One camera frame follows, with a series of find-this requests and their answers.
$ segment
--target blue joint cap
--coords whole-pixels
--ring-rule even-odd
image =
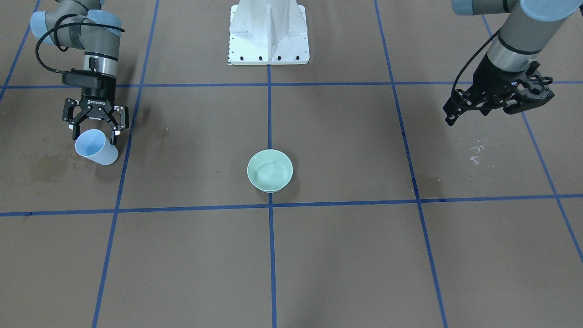
[[[472,16],[473,0],[451,0],[451,8],[457,15]]]
[[[44,33],[48,32],[47,28],[47,21],[44,19],[44,15],[47,12],[34,12],[33,15],[30,17],[30,30],[33,32],[34,37],[40,39]],[[52,44],[53,46],[55,43],[52,41],[51,36],[47,36],[43,43]]]
[[[112,14],[110,12],[98,11],[96,9],[90,10],[89,13],[87,13],[87,18],[96,22],[97,24],[104,24],[104,25],[112,25],[112,26],[121,27],[121,19],[119,19],[118,16],[115,16],[114,14]],[[115,30],[115,29],[108,29],[108,30],[110,32],[112,32],[113,34],[117,35],[118,37],[121,37],[120,30]]]
[[[522,11],[539,22],[562,20],[571,16],[579,6],[581,6],[581,0],[520,0]]]

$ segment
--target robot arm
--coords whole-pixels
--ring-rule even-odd
[[[452,0],[452,5],[461,15],[501,12],[510,15],[490,38],[492,45],[473,74],[472,86],[466,91],[455,89],[469,63],[456,78],[443,107],[450,126],[468,110],[488,115],[493,109],[504,108],[507,114],[517,114],[543,106],[553,98],[548,88],[553,79],[541,76],[535,58],[581,6],[581,0]]]
[[[67,98],[63,121],[77,139],[80,124],[87,118],[106,121],[111,127],[111,143],[129,126],[128,108],[115,105],[118,57],[120,54],[121,21],[115,15],[101,11],[105,0],[59,0],[52,12],[35,12],[30,19],[31,30],[39,42],[36,54],[49,71],[62,74],[62,83],[81,87],[81,100]],[[57,46],[61,51],[75,48],[85,51],[83,70],[59,71],[46,66],[38,56],[41,42]],[[77,107],[80,112],[73,115]]]

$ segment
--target white plastic stand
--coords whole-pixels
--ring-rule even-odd
[[[296,0],[240,0],[231,7],[229,64],[292,65],[310,60],[305,7]]]

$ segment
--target light blue cup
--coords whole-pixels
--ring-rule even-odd
[[[101,165],[115,162],[119,155],[117,148],[110,144],[109,139],[101,130],[87,130],[77,138],[75,150],[86,159]]]
[[[293,165],[286,154],[275,149],[256,153],[247,165],[247,177],[257,189],[275,193],[292,179]]]

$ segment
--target light green bowl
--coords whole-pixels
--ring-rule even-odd
[[[293,165],[286,154],[275,149],[256,153],[247,165],[247,177],[257,189],[275,193],[292,179]]]

